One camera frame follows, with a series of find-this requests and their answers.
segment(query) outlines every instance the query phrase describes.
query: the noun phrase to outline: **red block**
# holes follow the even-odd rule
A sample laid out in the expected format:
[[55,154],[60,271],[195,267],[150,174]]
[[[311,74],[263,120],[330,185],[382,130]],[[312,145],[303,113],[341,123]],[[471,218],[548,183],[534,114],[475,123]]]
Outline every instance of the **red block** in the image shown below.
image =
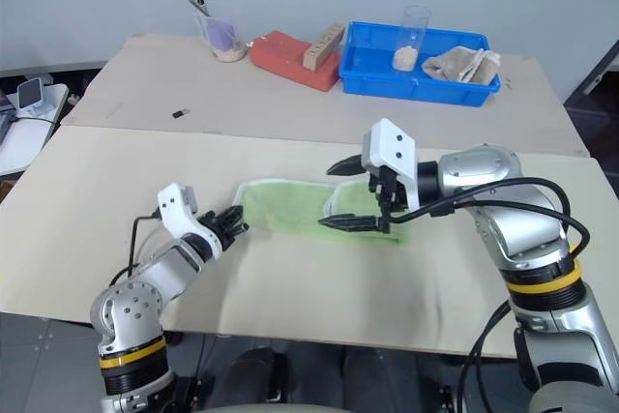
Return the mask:
[[303,53],[310,46],[280,31],[253,40],[250,58],[256,67],[279,74],[306,86],[328,91],[339,79],[338,54],[332,53],[313,72],[303,66]]

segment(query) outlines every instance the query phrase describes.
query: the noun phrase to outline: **white table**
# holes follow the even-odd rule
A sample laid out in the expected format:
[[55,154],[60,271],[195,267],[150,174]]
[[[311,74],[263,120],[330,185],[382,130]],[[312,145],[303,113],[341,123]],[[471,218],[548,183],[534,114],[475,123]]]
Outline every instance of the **white table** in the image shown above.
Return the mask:
[[[62,127],[0,204],[0,311],[87,321],[95,296],[126,266],[133,218],[157,192],[195,187],[200,212],[230,205],[260,177],[336,182],[324,174],[360,144]],[[422,150],[421,161],[443,151]],[[592,232],[581,256],[619,342],[619,203],[593,159],[521,154],[524,173],[558,182]],[[253,229],[163,315],[166,329],[465,352],[507,297],[464,212],[411,223],[407,246],[321,241]],[[156,221],[142,260],[168,236]],[[512,317],[485,345],[512,356]]]
[[[127,40],[62,124],[357,143],[386,117],[421,147],[488,142],[588,156],[536,59],[505,55],[500,76],[501,91],[480,108],[344,94],[341,82],[321,92],[249,57],[218,62],[199,38],[144,34]],[[183,108],[190,112],[172,117]]]
[[[0,176],[24,171],[39,155],[44,144],[51,137],[58,121],[60,111],[69,94],[65,84],[54,84],[44,88],[45,98],[54,103],[54,109],[38,116],[42,120],[21,120],[13,123],[7,136],[0,144]],[[12,103],[17,102],[17,94],[7,96]]]

